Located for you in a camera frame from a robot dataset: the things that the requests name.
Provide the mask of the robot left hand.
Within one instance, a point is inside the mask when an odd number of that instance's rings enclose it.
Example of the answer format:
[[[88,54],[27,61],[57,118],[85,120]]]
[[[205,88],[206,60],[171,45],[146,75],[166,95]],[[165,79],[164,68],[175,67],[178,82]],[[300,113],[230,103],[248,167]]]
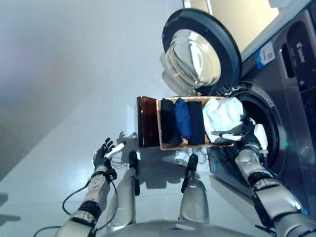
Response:
[[[117,145],[114,145],[114,142],[110,137],[102,143],[101,147],[94,153],[92,162],[94,170],[96,171],[100,167],[110,167],[111,159],[122,151],[125,147],[126,141],[122,141]]]

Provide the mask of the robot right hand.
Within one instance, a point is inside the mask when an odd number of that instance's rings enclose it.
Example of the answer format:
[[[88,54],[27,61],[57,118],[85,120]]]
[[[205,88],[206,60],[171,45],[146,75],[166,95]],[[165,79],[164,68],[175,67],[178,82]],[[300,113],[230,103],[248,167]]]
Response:
[[[244,117],[238,126],[226,130],[214,130],[208,136],[211,143],[232,143],[243,147],[254,144],[259,150],[267,150],[268,139],[264,126],[251,117]]]

